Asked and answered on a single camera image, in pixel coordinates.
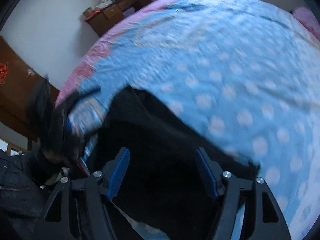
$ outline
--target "red door decoration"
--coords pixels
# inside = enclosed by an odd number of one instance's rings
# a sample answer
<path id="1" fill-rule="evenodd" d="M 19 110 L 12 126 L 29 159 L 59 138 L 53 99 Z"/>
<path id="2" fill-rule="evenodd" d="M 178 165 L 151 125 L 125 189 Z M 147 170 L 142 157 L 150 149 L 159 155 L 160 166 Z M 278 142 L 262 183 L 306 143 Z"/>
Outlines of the red door decoration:
<path id="1" fill-rule="evenodd" d="M 8 63 L 0 63 L 0 84 L 4 84 L 4 80 L 8 76 L 8 73 Z"/>

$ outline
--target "blue gripper pad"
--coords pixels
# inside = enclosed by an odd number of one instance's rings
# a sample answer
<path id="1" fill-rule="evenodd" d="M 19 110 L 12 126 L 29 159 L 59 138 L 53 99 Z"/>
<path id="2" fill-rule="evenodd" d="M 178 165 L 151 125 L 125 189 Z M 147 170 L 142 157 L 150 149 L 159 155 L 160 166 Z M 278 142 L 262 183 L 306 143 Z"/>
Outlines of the blue gripper pad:
<path id="1" fill-rule="evenodd" d="M 217 162 L 210 160 L 203 148 L 198 148 L 195 153 L 195 163 L 204 184 L 207 195 L 213 200 L 224 194 L 221 180 L 223 170 Z"/>
<path id="2" fill-rule="evenodd" d="M 130 162 L 130 151 L 127 148 L 121 148 L 116 158 L 106 163 L 102 172 L 104 179 L 108 181 L 108 190 L 106 196 L 109 201 L 117 196 L 124 175 Z"/>

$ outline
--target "brown wooden cabinet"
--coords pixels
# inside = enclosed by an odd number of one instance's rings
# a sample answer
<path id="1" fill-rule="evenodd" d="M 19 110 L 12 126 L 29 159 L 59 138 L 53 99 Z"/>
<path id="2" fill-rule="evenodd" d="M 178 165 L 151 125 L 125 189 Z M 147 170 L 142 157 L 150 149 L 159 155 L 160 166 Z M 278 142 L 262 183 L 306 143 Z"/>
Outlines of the brown wooden cabinet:
<path id="1" fill-rule="evenodd" d="M 0 63 L 7 63 L 8 74 L 0 84 L 0 122 L 34 141 L 37 136 L 27 128 L 24 112 L 33 87 L 43 77 L 30 68 L 0 37 Z M 51 86 L 52 100 L 59 91 Z"/>
<path id="2" fill-rule="evenodd" d="M 123 10 L 134 7 L 136 11 L 145 7 L 152 0 L 116 0 L 109 7 L 85 19 L 99 37 L 124 19 Z"/>

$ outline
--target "blue bedspread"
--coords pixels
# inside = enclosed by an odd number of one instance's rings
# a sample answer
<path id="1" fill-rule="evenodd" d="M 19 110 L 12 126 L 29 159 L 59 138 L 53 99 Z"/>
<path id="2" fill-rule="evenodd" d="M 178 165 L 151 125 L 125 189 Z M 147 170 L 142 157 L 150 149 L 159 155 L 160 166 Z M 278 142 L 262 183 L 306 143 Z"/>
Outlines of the blue bedspread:
<path id="1" fill-rule="evenodd" d="M 320 213 L 319 51 L 300 23 L 271 4 L 178 0 L 113 42 L 80 86 L 99 84 L 102 93 L 70 117 L 88 130 L 101 125 L 126 84 L 150 91 L 227 154 L 259 161 L 292 239 L 300 240 Z"/>

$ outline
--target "black garment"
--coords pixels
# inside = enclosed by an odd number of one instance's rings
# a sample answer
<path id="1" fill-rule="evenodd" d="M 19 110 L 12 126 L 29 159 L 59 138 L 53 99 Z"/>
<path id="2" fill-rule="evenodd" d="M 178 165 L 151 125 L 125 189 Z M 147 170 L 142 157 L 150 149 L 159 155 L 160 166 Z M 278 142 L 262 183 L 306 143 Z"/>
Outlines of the black garment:
<path id="1" fill-rule="evenodd" d="M 251 162 L 248 166 L 236 162 L 153 95 L 131 87 L 111 103 L 87 161 L 90 172 L 114 159 L 121 147 L 130 150 L 131 159 L 114 203 L 136 221 L 164 231 L 171 240 L 205 239 L 219 213 L 220 204 L 207 197 L 196 170 L 196 148 L 203 147 L 223 170 L 239 178 L 253 180 L 260 168 Z M 120 223 L 118 215 L 110 216 L 113 224 Z"/>
<path id="2" fill-rule="evenodd" d="M 7 218 L 21 239 L 31 239 L 36 220 L 48 198 L 48 192 L 39 186 L 60 168 L 38 151 L 7 156 L 0 150 L 0 209 L 3 211 L 0 221 Z M 4 223 L 0 224 L 1 239 L 11 230 L 4 227 Z"/>

